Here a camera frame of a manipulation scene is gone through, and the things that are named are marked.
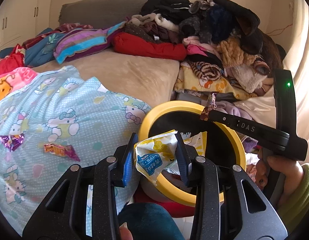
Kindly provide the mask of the green sleeve forearm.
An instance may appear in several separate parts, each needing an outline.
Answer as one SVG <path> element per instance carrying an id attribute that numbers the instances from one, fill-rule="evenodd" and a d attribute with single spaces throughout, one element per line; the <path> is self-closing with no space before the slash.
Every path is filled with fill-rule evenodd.
<path id="1" fill-rule="evenodd" d="M 278 209 L 278 214 L 288 232 L 292 232 L 309 210 L 309 164 L 303 164 L 304 177 L 288 200 Z"/>

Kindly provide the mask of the person's right hand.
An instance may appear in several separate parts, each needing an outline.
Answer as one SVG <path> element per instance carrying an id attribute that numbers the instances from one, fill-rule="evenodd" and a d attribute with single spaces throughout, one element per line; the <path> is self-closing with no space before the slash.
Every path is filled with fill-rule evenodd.
<path id="1" fill-rule="evenodd" d="M 263 152 L 262 150 L 258 153 L 259 161 L 256 164 L 256 185 L 263 189 L 268 182 L 267 176 L 267 167 L 269 166 L 272 170 L 279 172 L 285 176 L 283 192 L 278 201 L 278 207 L 282 206 L 293 192 L 301 184 L 304 171 L 302 166 L 298 161 L 294 161 L 283 156 L 271 155 L 267 157 L 267 164 L 263 161 Z"/>

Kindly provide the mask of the person's left hand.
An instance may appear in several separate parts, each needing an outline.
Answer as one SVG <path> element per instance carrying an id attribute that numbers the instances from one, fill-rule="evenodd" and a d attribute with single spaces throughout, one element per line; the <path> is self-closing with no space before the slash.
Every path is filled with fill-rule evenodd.
<path id="1" fill-rule="evenodd" d="M 121 226 L 119 226 L 119 231 L 121 240 L 133 240 L 133 236 L 130 230 L 128 229 L 126 222 L 124 222 Z"/>

